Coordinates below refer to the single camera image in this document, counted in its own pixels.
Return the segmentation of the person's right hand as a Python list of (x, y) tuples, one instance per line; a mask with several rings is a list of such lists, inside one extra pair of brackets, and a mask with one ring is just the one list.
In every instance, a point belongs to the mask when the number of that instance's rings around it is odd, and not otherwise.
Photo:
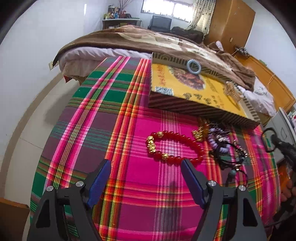
[(296, 188), (293, 185), (291, 179), (289, 179), (286, 185), (281, 189), (280, 200), (281, 202), (287, 201), (290, 197), (296, 196)]

